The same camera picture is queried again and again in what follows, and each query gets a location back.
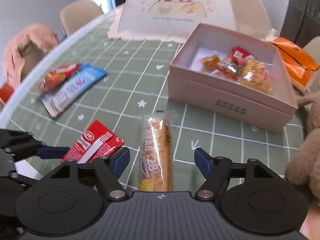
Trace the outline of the pink cloth on chair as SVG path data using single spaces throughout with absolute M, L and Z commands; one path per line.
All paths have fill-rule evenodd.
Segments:
M 16 89 L 30 71 L 57 45 L 56 32 L 43 24 L 31 24 L 6 45 L 3 56 L 4 78 Z

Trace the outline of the light blue snack packet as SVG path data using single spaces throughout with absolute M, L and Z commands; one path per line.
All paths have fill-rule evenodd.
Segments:
M 106 70 L 93 67 L 89 63 L 82 63 L 65 82 L 51 91 L 42 93 L 41 101 L 49 115 L 56 118 L 80 95 L 105 76 L 107 76 Z

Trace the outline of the brown plush toy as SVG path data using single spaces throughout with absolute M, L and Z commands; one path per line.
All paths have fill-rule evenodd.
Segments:
M 309 186 L 319 198 L 319 92 L 297 96 L 298 107 L 312 104 L 306 116 L 307 136 L 286 168 L 286 177 L 294 185 Z

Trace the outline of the red wrapped snack in box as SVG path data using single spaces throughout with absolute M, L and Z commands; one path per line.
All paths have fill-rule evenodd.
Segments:
M 216 68 L 227 77 L 237 81 L 247 61 L 255 59 L 248 51 L 235 47 L 227 57 L 217 63 Z

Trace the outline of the red spicy snack packet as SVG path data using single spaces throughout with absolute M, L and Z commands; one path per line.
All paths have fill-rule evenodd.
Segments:
M 85 164 L 99 157 L 111 157 L 124 142 L 100 121 L 95 120 L 62 157 L 61 163 L 74 159 L 78 164 Z

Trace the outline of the orange snack bag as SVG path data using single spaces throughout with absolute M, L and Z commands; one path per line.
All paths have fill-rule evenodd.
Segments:
M 269 43 L 279 50 L 293 87 L 304 94 L 319 74 L 319 64 L 306 51 L 284 37 Z

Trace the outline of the small orange candy in box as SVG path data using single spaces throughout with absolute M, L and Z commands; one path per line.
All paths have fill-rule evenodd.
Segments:
M 202 58 L 202 71 L 204 72 L 214 70 L 220 61 L 221 60 L 217 54 Z

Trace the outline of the white mesh food cover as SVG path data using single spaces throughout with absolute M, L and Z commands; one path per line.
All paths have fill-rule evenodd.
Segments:
M 183 43 L 200 23 L 267 40 L 275 37 L 261 0 L 126 0 L 108 38 Z

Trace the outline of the red chicken snack pouch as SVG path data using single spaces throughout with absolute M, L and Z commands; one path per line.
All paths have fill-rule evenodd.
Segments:
M 80 62 L 62 64 L 54 70 L 49 71 L 38 84 L 38 90 L 44 93 L 58 87 L 73 75 L 81 65 L 82 63 Z

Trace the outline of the bread stick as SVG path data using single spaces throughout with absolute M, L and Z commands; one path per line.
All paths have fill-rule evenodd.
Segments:
M 170 122 L 164 111 L 144 118 L 140 145 L 140 191 L 172 190 L 172 151 Z

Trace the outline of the green grid tablecloth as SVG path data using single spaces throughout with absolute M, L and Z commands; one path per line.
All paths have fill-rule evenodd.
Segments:
M 120 178 L 129 191 L 139 184 L 138 150 L 142 116 L 155 110 L 177 112 L 172 122 L 173 173 L 176 191 L 196 191 L 204 178 L 194 164 L 201 147 L 213 156 L 234 162 L 257 158 L 283 176 L 285 167 L 303 142 L 303 125 L 294 116 L 274 134 L 234 119 L 168 99 L 169 63 L 178 43 L 111 40 L 108 22 L 79 38 L 65 40 L 36 69 L 31 81 L 10 99 L 1 127 L 28 131 L 52 146 L 71 146 L 94 120 L 122 137 L 130 149 L 130 164 Z M 87 62 L 105 69 L 107 77 L 76 100 L 65 113 L 51 118 L 35 91 L 47 70 L 64 63 Z

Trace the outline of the yellow wrapped pastry in box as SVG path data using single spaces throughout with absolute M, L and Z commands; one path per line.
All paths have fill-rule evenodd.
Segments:
M 272 81 L 266 65 L 260 61 L 249 59 L 242 67 L 240 83 L 265 94 L 272 94 Z

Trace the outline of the beige dining chair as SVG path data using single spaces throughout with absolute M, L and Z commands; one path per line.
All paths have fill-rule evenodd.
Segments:
M 66 36 L 103 14 L 101 7 L 91 0 L 78 0 L 60 11 L 60 20 Z

